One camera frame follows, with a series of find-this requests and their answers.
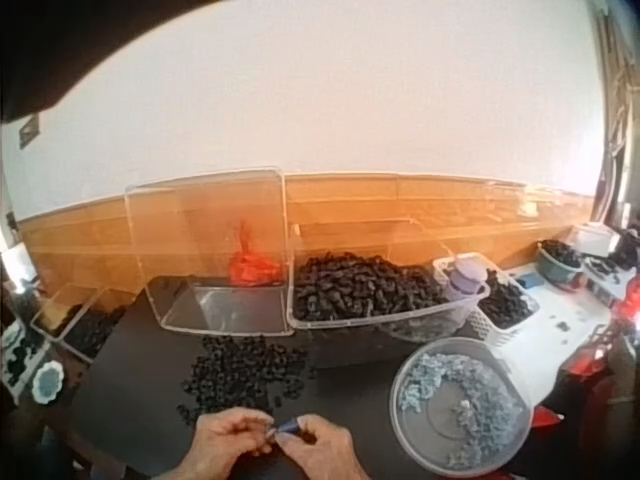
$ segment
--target red plastic bag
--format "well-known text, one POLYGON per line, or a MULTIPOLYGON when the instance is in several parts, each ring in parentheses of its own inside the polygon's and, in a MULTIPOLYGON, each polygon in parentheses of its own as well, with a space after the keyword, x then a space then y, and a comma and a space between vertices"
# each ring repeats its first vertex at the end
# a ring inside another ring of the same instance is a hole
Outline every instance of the red plastic bag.
POLYGON ((272 285, 282 281, 282 267, 251 251, 251 229, 243 221, 239 231, 240 251, 231 257, 229 277, 238 287, 272 285))

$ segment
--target round plastic bowl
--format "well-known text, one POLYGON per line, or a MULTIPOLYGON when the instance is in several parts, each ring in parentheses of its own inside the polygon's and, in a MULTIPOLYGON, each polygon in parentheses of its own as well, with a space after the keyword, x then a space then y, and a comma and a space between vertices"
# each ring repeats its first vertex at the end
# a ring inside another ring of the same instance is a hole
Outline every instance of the round plastic bowl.
POLYGON ((511 366, 507 366, 504 359, 487 344, 470 338, 439 340, 414 352, 398 371, 389 402, 393 431, 402 448, 425 469, 449 478, 481 476, 507 463, 526 440, 533 419, 533 407, 523 393, 525 388, 523 378, 511 366), (447 467, 449 454, 457 452, 468 438, 468 434, 458 426, 453 411, 453 407, 459 405, 462 399, 462 391, 457 384, 443 380, 435 394, 425 402, 422 413, 410 409, 403 411, 399 406, 400 393, 407 375, 425 353, 465 355, 484 363, 496 372, 522 407, 513 441, 473 469, 453 470, 447 467))
POLYGON ((549 282, 563 289, 574 289, 577 279, 582 273, 582 266, 570 267, 549 255, 544 248, 538 247, 536 267, 549 282))

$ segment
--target wooden wainscoting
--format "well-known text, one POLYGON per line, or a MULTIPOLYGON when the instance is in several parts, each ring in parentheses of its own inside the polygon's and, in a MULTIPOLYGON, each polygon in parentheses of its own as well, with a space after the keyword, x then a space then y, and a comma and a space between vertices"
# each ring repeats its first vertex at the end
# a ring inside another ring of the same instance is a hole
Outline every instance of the wooden wainscoting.
MULTIPOLYGON (((280 259, 282 184, 252 182, 141 196, 130 203, 135 247, 124 197, 19 225, 49 294, 65 283, 138 292, 155 275, 225 275, 239 250, 241 219, 254 250, 280 259)), ((511 267, 530 260, 537 241, 587 221, 593 204, 557 190, 441 176, 296 175, 286 177, 284 191, 286 218, 289 227, 300 225, 305 254, 350 249, 405 264, 479 251, 511 267)))

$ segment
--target red object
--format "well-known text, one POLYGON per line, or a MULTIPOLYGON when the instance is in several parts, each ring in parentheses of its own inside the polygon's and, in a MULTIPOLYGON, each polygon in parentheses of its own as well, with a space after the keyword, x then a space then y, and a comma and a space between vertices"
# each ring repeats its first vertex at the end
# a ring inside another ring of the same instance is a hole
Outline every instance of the red object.
POLYGON ((245 222, 240 224, 239 240, 240 251, 229 262, 232 285, 257 287, 282 280, 282 267, 278 263, 251 251, 251 229, 245 222))
POLYGON ((595 358, 597 350, 597 347, 578 350, 567 370, 574 375, 582 377, 583 380, 604 370, 607 366, 606 357, 603 354, 600 358, 595 358))
POLYGON ((615 309, 615 316, 622 322, 633 322, 640 312, 640 275, 627 284, 627 296, 615 309))
POLYGON ((536 407, 533 412, 533 428, 550 427, 562 422, 563 417, 545 407, 536 407))

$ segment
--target plastic basket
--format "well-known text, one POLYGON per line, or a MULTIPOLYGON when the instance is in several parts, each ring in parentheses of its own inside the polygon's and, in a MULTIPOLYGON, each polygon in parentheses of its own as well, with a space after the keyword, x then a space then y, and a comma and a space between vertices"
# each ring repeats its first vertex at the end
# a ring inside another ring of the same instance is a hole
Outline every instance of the plastic basket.
MULTIPOLYGON (((529 310, 531 310, 531 315, 522 320, 520 323, 506 329, 497 327, 491 321, 491 319, 480 309, 480 307, 475 308, 470 313, 468 320, 471 323, 474 331, 482 340, 494 346, 504 345, 526 327, 527 322, 529 322, 534 317, 535 313, 540 310, 540 305, 531 295, 527 293, 524 288, 520 286, 518 282, 516 282, 513 278, 511 278, 511 276, 501 270, 495 263, 491 262, 484 255, 477 252, 470 252, 460 254, 458 255, 458 257, 473 258, 485 268, 495 270, 498 275, 498 280, 501 283, 509 283, 518 288, 522 293, 522 298, 527 302, 529 310)), ((433 267, 436 271, 440 272, 443 275, 446 275, 447 270, 452 267, 454 260, 455 257, 439 258, 433 261, 433 267)))

